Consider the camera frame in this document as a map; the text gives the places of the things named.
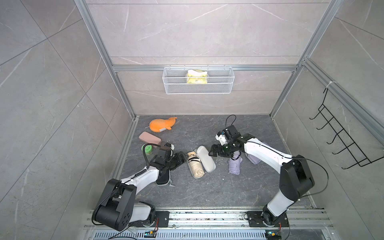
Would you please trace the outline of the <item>white zippered umbrella sleeve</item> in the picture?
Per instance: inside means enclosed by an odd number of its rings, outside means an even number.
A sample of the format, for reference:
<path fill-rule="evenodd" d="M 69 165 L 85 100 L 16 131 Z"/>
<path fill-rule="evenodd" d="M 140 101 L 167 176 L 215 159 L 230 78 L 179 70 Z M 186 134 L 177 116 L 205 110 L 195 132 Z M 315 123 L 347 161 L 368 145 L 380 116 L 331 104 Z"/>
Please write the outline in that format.
<path fill-rule="evenodd" d="M 209 155 L 209 151 L 205 146 L 199 146 L 196 149 L 196 153 L 206 172 L 211 173 L 216 169 L 214 159 Z"/>

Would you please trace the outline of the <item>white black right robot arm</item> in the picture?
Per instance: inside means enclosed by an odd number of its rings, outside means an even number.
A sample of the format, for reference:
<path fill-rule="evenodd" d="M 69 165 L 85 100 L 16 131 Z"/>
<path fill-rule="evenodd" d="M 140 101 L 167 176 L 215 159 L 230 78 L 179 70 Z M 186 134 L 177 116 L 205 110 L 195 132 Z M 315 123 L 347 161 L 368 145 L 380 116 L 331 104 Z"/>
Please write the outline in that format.
<path fill-rule="evenodd" d="M 263 208 L 265 222 L 275 221 L 315 185 L 307 159 L 303 156 L 284 154 L 250 134 L 241 135 L 233 125 L 218 132 L 216 140 L 220 143 L 211 146 L 209 156 L 236 160 L 235 152 L 239 152 L 261 160 L 280 174 L 279 191 Z"/>

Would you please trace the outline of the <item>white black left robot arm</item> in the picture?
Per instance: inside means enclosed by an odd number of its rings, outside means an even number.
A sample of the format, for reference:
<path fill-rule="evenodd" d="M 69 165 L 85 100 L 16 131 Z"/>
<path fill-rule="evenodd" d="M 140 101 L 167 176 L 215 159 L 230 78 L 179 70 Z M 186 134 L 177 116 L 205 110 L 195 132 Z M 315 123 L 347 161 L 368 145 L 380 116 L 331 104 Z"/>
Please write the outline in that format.
<path fill-rule="evenodd" d="M 171 171 L 187 161 L 184 152 L 175 152 L 174 145 L 166 143 L 144 144 L 142 153 L 146 166 L 134 175 L 122 179 L 111 179 L 98 200 L 91 218 L 95 226 L 107 226 L 123 231 L 130 223 L 149 223 L 155 220 L 156 208 L 144 202 L 136 202 L 136 195 L 155 183 L 167 186 L 172 183 Z"/>

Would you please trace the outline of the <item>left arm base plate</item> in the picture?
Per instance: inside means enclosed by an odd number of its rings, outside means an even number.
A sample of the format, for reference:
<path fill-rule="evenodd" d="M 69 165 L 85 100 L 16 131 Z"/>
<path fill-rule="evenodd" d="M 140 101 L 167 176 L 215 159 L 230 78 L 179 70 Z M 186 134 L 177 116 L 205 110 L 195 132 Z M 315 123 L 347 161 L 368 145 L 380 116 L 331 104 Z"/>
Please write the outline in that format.
<path fill-rule="evenodd" d="M 145 221 L 135 221 L 129 223 L 129 226 L 135 227 L 145 227 L 145 228 L 167 228 L 170 220 L 170 212 L 169 211 L 156 211 L 155 213 L 151 213 L 149 217 Z"/>

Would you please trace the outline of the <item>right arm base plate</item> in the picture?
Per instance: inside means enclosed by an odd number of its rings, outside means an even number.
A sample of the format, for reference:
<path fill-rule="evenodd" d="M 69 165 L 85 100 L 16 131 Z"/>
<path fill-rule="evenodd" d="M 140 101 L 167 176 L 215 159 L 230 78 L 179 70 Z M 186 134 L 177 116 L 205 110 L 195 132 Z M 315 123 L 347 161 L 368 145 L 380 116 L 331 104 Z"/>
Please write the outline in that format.
<path fill-rule="evenodd" d="M 289 221 L 286 212 L 282 213 L 279 217 L 264 213 L 263 211 L 248 211 L 245 213 L 244 218 L 248 221 L 251 228 L 261 227 L 289 227 Z"/>

